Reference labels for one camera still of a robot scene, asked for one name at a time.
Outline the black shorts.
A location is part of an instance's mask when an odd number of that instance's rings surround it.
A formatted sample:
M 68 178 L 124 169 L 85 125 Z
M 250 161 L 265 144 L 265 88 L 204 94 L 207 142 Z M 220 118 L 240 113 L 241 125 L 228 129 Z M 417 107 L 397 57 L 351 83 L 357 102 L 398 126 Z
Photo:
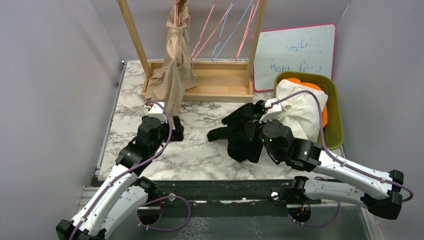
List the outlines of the black shorts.
M 263 144 L 257 134 L 250 139 L 251 130 L 246 127 L 246 123 L 263 112 L 263 103 L 263 100 L 258 100 L 256 103 L 249 102 L 237 108 L 221 120 L 224 127 L 212 129 L 207 133 L 208 141 L 227 140 L 227 153 L 230 158 L 239 163 L 246 160 L 258 163 Z

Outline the white shorts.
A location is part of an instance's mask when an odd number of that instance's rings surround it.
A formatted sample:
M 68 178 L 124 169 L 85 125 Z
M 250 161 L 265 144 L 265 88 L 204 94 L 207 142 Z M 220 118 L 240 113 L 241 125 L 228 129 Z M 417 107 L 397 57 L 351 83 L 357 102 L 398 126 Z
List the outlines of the white shorts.
M 302 90 L 310 91 L 317 97 L 322 113 L 328 101 L 328 95 L 323 90 L 281 80 L 276 87 L 276 98 L 282 99 Z M 281 102 L 280 105 L 283 112 L 277 117 L 277 120 L 291 128 L 295 138 L 316 143 L 320 135 L 320 124 L 314 97 L 308 93 L 301 93 Z

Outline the orange shorts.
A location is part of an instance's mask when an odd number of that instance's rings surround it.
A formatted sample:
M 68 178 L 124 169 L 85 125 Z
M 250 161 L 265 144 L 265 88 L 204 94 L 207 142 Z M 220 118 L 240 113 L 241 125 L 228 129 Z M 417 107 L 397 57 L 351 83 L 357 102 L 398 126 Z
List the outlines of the orange shorts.
M 310 82 L 301 82 L 300 79 L 298 78 L 284 78 L 283 80 L 298 84 L 298 85 L 302 85 L 311 89 L 315 89 L 318 91 L 322 91 L 322 89 L 313 83 Z M 325 105 L 324 108 L 322 109 L 322 114 L 321 114 L 321 119 L 322 119 L 322 124 L 325 127 L 328 124 L 328 111 L 327 111 L 327 106 Z

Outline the olive green plastic bin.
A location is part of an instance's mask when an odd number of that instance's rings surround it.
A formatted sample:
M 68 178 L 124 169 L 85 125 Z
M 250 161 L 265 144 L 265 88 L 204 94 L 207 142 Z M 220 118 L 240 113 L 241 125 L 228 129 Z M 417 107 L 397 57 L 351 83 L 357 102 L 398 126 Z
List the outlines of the olive green plastic bin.
M 288 78 L 318 85 L 328 95 L 326 103 L 328 124 L 323 128 L 324 140 L 330 150 L 339 148 L 344 142 L 344 129 L 338 90 L 334 82 L 320 74 L 285 71 L 276 76 L 274 85 L 277 86 L 281 80 Z

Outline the pink wire hanger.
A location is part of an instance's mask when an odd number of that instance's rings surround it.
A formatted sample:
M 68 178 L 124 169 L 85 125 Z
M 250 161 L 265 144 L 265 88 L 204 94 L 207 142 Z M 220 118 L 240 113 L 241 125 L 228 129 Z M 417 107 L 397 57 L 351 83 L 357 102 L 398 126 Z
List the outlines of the pink wire hanger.
M 237 55 L 235 57 L 235 61 L 236 62 L 238 61 L 238 59 L 240 57 L 240 54 L 242 52 L 242 49 L 243 49 L 243 47 L 245 45 L 245 41 L 246 41 L 247 35 L 249 33 L 250 27 L 252 25 L 253 19 L 254 19 L 255 15 L 256 15 L 256 12 L 257 12 L 259 3 L 260 3 L 260 0 L 254 0 L 253 3 L 252 3 L 252 7 L 251 7 L 249 18 L 247 20 L 247 24 L 246 24 L 246 27 L 245 27 L 245 30 L 244 30 L 244 34 L 243 34 L 242 40 L 240 42 Z

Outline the pink framed whiteboard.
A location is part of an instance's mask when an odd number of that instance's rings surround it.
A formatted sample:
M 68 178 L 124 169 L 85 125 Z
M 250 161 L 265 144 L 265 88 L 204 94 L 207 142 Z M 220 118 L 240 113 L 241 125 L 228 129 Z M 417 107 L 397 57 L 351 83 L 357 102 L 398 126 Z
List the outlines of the pink framed whiteboard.
M 252 69 L 254 90 L 273 90 L 283 72 L 332 78 L 336 32 L 334 23 L 262 30 Z

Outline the pink hanger of black shorts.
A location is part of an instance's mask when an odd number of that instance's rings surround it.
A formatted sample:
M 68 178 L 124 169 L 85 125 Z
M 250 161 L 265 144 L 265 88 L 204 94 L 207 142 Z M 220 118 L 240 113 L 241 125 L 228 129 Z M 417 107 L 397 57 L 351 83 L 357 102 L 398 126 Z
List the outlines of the pink hanger of black shorts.
M 197 43 L 194 45 L 194 48 L 192 50 L 191 53 L 191 60 L 194 61 L 199 54 L 202 52 L 202 50 L 204 49 L 204 47 L 206 46 L 206 44 L 210 41 L 210 39 L 214 36 L 215 32 L 218 30 L 218 27 L 224 23 L 225 18 L 228 16 L 229 12 L 231 11 L 232 7 L 234 6 L 234 0 L 229 1 L 229 5 L 227 7 L 227 9 L 223 12 L 219 22 L 216 24 L 216 26 L 214 27 L 213 30 L 207 31 L 208 27 L 209 27 L 209 23 L 211 21 L 211 19 L 216 15 L 215 10 L 216 10 L 216 6 L 219 4 L 220 0 L 214 0 L 213 4 L 210 8 L 210 11 L 206 17 L 206 20 L 204 22 L 204 25 L 201 29 L 201 32 L 199 34 Z

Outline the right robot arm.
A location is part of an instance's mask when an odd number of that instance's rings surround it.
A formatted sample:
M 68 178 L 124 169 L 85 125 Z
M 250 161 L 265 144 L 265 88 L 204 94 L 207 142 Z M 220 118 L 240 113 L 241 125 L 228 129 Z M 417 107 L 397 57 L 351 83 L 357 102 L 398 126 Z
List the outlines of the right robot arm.
M 398 218 L 403 203 L 400 191 L 404 174 L 401 171 L 380 171 L 347 160 L 317 143 L 294 137 L 291 129 L 277 120 L 265 123 L 251 120 L 244 126 L 249 140 L 264 146 L 276 165 L 285 163 L 297 171 L 335 179 L 319 182 L 295 177 L 288 190 L 292 202 L 334 200 L 355 204 L 383 219 Z

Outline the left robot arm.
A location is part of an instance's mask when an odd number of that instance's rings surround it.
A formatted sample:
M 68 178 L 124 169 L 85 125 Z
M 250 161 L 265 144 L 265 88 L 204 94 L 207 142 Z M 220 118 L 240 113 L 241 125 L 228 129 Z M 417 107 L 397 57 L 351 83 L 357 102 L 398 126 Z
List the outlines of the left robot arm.
M 56 226 L 60 240 L 107 240 L 141 205 L 152 205 L 157 184 L 142 176 L 167 141 L 181 142 L 184 127 L 178 116 L 174 127 L 152 116 L 143 116 L 136 136 L 120 152 L 107 179 L 89 202 L 70 220 Z

